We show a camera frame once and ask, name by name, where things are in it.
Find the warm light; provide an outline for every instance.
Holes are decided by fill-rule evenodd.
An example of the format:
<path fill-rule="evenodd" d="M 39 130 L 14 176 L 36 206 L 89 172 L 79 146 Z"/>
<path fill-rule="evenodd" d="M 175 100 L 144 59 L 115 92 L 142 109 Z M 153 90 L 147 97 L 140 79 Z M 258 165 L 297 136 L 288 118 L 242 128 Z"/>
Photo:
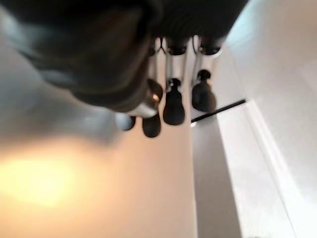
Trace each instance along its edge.
<path fill-rule="evenodd" d="M 0 192 L 13 199 L 54 206 L 71 189 L 74 174 L 60 160 L 10 160 L 0 164 Z"/>

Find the black strip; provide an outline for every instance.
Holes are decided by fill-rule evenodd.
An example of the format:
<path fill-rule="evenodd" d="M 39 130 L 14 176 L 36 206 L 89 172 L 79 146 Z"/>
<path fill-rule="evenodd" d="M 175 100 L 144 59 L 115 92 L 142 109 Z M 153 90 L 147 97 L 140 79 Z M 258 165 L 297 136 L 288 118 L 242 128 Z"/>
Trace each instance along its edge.
<path fill-rule="evenodd" d="M 200 121 L 200 120 L 203 120 L 203 119 L 205 119 L 205 118 L 209 118 L 209 117 L 211 117 L 211 116 L 214 116 L 214 115 L 216 115 L 216 114 L 218 114 L 218 113 L 224 112 L 224 111 L 226 111 L 226 110 L 228 110 L 228 109 L 234 108 L 234 107 L 236 107 L 236 106 L 238 106 L 238 105 L 241 105 L 241 104 L 244 104 L 244 103 L 246 103 L 246 100 L 245 100 L 245 99 L 240 100 L 240 101 L 238 101 L 238 102 L 235 102 L 235 103 L 230 104 L 230 105 L 228 105 L 228 106 L 225 106 L 225 107 L 223 107 L 223 108 L 219 108 L 219 109 L 217 109 L 216 111 L 214 111 L 213 113 L 206 113 L 206 114 L 204 114 L 204 115 L 202 115 L 202 116 L 196 117 L 196 118 L 192 119 L 191 123 L 197 122 L 197 121 Z"/>

